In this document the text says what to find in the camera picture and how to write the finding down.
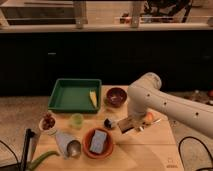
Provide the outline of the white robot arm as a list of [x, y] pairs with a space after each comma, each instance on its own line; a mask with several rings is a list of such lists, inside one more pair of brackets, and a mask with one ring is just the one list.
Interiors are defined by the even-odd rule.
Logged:
[[128, 86], [128, 114], [144, 116], [151, 108], [213, 139], [213, 106], [187, 100], [160, 90], [160, 77], [148, 72]]

